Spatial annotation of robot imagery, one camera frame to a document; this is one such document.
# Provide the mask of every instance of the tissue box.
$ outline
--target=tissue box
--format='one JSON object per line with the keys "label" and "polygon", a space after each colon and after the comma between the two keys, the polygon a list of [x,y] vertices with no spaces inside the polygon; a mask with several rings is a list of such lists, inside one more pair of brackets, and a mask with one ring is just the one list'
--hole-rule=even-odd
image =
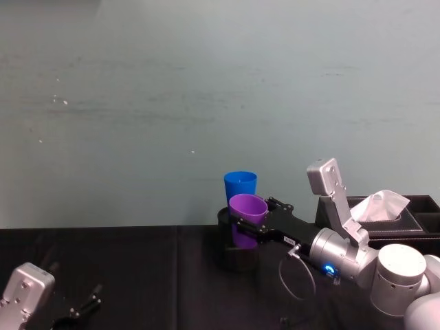
{"label": "tissue box", "polygon": [[[393,221],[361,222],[368,230],[369,245],[380,249],[391,243],[414,247],[422,254],[440,255],[440,207],[427,195],[405,196],[410,200],[400,216]],[[350,208],[367,196],[347,197]],[[324,202],[319,199],[315,224],[331,228]]]}

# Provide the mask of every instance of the wall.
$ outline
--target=wall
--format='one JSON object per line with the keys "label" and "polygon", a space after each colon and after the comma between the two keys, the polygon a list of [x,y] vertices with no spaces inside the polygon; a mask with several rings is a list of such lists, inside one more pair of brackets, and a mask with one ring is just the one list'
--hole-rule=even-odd
{"label": "wall", "polygon": [[350,195],[440,201],[435,0],[0,4],[0,224],[214,223],[222,176],[314,220],[305,169]]}

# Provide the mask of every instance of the white tissue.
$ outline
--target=white tissue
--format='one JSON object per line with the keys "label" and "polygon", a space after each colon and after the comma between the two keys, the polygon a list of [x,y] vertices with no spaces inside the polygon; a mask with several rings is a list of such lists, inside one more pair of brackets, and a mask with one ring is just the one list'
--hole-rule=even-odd
{"label": "white tissue", "polygon": [[351,209],[355,221],[392,221],[400,215],[409,199],[391,191],[381,190],[368,196]]}

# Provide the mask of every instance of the black tablecloth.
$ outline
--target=black tablecloth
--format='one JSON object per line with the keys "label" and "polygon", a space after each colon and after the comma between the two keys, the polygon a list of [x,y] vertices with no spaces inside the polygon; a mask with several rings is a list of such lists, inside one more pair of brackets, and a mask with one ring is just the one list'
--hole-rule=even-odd
{"label": "black tablecloth", "polygon": [[[291,298],[278,279],[287,250],[277,243],[260,247],[255,271],[224,270],[215,258],[216,233],[216,226],[3,230],[0,285],[26,261],[59,264],[56,295],[66,306],[102,284],[102,307],[84,330],[403,329],[402,319],[377,312],[353,283],[333,286],[315,272],[316,297]],[[298,261],[286,262],[283,272],[292,290],[310,295]],[[34,323],[28,330],[50,328],[42,315]]]}

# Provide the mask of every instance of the plastic cup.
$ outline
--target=plastic cup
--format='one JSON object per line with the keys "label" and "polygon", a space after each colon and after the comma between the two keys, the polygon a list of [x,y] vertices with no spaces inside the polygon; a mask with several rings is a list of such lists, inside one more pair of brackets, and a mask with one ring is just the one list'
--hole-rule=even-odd
{"label": "plastic cup", "polygon": [[[231,215],[259,224],[267,213],[267,204],[256,195],[238,194],[229,200],[229,210]],[[237,225],[232,225],[232,240],[238,248],[242,249],[252,249],[257,246],[257,242],[252,237],[241,234],[237,230]]]}
{"label": "plastic cup", "polygon": [[237,194],[255,194],[256,174],[253,172],[237,171],[225,175],[226,201]]}

